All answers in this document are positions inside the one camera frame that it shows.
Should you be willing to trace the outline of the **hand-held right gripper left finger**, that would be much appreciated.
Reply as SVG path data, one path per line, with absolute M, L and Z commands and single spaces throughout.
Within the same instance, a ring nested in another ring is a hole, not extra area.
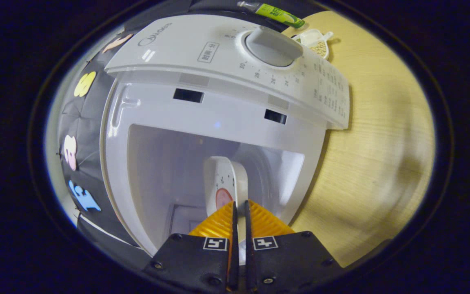
M 190 233 L 173 233 L 145 266 L 151 279 L 180 292 L 231 292 L 239 276 L 237 207 L 229 202 Z

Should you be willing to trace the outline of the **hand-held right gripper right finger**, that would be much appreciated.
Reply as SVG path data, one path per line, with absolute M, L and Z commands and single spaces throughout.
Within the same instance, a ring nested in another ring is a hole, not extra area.
M 344 274 L 313 232 L 295 232 L 251 200 L 244 208 L 250 292 L 317 292 Z

